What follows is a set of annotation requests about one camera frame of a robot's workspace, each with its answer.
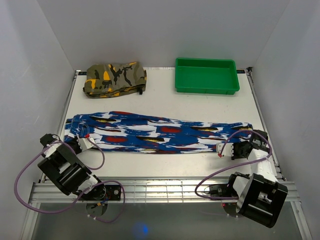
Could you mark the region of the blue white red patterned trousers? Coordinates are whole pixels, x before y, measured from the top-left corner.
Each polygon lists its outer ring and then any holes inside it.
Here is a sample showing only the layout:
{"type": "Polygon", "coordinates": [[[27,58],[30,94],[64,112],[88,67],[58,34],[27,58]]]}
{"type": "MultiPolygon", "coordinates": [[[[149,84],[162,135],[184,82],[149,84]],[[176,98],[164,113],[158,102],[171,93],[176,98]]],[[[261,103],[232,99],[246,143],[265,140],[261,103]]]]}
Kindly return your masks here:
{"type": "Polygon", "coordinates": [[[216,152],[216,145],[250,139],[248,122],[178,120],[124,111],[77,114],[65,122],[64,141],[90,136],[105,152],[191,154],[216,152]]]}

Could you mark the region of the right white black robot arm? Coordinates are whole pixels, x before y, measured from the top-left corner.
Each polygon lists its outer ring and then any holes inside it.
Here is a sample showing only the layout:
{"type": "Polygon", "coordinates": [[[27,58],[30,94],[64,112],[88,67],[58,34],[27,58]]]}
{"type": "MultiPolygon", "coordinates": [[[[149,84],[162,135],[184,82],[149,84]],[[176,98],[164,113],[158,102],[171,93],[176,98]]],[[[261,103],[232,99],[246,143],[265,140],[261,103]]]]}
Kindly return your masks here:
{"type": "Polygon", "coordinates": [[[269,154],[268,134],[254,130],[250,139],[236,142],[229,151],[231,159],[247,159],[251,174],[235,172],[226,185],[226,194],[237,199],[235,214],[272,228],[288,195],[288,188],[275,177],[269,154]]]}

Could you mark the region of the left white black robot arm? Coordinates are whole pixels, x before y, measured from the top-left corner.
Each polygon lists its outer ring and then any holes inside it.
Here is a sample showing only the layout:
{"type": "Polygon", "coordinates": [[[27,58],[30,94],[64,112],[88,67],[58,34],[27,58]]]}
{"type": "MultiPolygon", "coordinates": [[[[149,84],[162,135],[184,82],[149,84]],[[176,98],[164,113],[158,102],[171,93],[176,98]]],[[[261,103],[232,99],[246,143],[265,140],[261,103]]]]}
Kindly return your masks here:
{"type": "Polygon", "coordinates": [[[47,133],[40,143],[48,149],[42,153],[44,159],[38,163],[39,169],[65,195],[83,193],[85,200],[100,200],[106,195],[106,187],[94,175],[94,167],[86,166],[78,154],[91,148],[99,148],[88,134],[76,136],[69,142],[60,142],[54,134],[47,133]]]}

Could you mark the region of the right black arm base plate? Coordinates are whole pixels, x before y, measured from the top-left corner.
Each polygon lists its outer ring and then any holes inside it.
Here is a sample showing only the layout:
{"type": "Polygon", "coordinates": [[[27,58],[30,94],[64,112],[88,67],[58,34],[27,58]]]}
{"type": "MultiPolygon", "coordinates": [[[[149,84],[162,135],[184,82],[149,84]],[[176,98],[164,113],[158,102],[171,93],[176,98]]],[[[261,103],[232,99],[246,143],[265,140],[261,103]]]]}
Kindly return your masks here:
{"type": "Polygon", "coordinates": [[[209,186],[211,200],[237,200],[238,194],[230,184],[212,184],[209,186]]]}

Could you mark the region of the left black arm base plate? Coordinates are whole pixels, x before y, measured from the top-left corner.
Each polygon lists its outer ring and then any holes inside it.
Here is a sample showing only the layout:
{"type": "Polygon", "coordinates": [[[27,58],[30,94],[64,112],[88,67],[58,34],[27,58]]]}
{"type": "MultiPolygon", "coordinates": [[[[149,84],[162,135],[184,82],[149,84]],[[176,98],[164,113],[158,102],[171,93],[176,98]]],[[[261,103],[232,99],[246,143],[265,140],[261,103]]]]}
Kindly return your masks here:
{"type": "Polygon", "coordinates": [[[102,184],[94,187],[88,193],[85,193],[80,198],[85,201],[119,201],[121,199],[121,186],[102,184]]]}

